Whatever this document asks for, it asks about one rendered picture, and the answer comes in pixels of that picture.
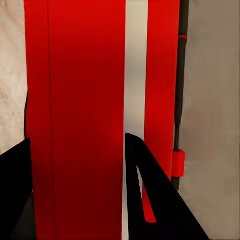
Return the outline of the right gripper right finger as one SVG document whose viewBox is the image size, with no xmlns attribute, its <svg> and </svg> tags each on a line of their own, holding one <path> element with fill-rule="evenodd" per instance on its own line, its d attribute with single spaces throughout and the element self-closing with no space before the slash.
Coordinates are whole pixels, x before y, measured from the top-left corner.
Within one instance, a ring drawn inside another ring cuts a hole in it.
<svg viewBox="0 0 240 240">
<path fill-rule="evenodd" d="M 125 162 L 129 240 L 210 240 L 145 142 L 130 133 Z M 137 167 L 156 223 L 145 220 Z"/>
</svg>

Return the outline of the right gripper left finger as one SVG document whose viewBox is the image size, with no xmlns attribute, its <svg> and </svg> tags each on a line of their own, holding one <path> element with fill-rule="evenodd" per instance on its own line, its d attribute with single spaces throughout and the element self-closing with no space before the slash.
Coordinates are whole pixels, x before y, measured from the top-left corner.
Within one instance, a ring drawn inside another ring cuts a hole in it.
<svg viewBox="0 0 240 240">
<path fill-rule="evenodd" d="M 0 240 L 11 240 L 32 191 L 28 138 L 0 156 Z"/>
</svg>

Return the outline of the radio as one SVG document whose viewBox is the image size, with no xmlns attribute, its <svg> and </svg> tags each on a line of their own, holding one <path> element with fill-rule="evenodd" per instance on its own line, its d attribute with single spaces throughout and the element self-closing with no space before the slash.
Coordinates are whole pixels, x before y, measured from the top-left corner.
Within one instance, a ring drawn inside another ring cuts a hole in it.
<svg viewBox="0 0 240 240">
<path fill-rule="evenodd" d="M 24 0 L 37 240 L 129 240 L 126 134 L 176 190 L 190 0 Z M 139 167 L 145 220 L 157 223 Z"/>
</svg>

